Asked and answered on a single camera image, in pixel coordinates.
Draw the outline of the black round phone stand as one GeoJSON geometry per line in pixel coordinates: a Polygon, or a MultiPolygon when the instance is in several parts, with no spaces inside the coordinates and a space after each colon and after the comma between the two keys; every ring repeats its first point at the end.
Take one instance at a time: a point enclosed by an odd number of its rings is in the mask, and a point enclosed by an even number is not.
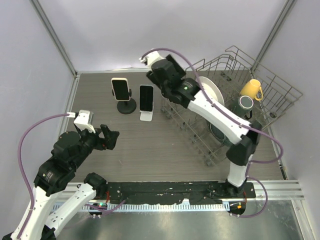
{"type": "Polygon", "coordinates": [[[137,108],[136,101],[132,98],[132,90],[128,90],[130,99],[128,101],[117,100],[117,110],[124,115],[133,113],[137,108]]]}

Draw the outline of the silver phone stand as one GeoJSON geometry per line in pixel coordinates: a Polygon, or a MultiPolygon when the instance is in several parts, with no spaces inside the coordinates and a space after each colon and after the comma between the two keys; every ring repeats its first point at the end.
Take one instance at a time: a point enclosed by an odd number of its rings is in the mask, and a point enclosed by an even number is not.
{"type": "Polygon", "coordinates": [[[153,111],[140,111],[140,120],[143,122],[151,122],[153,119],[153,111]]]}

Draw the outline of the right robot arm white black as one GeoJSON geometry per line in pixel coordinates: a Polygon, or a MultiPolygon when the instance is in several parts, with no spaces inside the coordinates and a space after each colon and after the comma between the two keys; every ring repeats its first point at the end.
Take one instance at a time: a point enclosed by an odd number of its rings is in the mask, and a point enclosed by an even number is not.
{"type": "Polygon", "coordinates": [[[147,78],[165,99],[203,117],[229,139],[231,145],[226,152],[229,173],[215,194],[238,197],[248,180],[246,172],[261,138],[261,124],[244,120],[225,108],[210,95],[214,84],[209,79],[186,77],[186,72],[170,54],[162,57],[154,51],[143,55],[140,62],[147,66],[147,78]]]}

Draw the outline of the white cased smartphone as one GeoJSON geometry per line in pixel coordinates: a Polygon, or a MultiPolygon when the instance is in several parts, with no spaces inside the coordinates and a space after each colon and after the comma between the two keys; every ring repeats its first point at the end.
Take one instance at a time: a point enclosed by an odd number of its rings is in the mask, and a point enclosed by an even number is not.
{"type": "Polygon", "coordinates": [[[111,85],[113,96],[117,101],[126,102],[130,100],[131,96],[127,78],[113,77],[111,85]]]}

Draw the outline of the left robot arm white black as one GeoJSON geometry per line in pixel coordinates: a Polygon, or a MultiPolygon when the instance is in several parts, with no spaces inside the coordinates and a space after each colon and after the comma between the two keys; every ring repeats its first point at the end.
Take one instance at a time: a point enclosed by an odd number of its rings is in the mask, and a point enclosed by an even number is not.
{"type": "Polygon", "coordinates": [[[76,192],[57,210],[57,199],[75,177],[79,166],[93,150],[113,150],[120,133],[107,125],[89,132],[87,129],[64,132],[53,145],[52,156],[38,169],[28,205],[15,231],[5,240],[55,240],[67,223],[88,201],[100,200],[107,192],[107,181],[89,173],[76,192]]]}

